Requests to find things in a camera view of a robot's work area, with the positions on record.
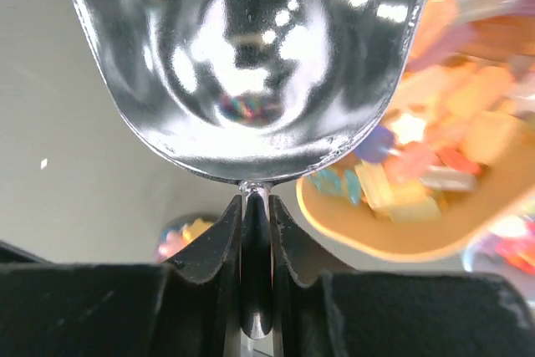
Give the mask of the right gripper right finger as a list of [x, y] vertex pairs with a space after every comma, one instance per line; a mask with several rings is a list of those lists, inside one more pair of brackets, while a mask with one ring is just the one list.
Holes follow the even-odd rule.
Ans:
[[533, 355], [532, 313], [504, 278], [355, 271], [299, 227], [278, 196], [269, 210], [275, 355]]

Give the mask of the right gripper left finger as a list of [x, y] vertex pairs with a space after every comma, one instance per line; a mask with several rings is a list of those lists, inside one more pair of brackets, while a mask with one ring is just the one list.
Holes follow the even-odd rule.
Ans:
[[1, 246], [4, 356], [237, 356], [242, 202], [160, 264], [56, 264]]

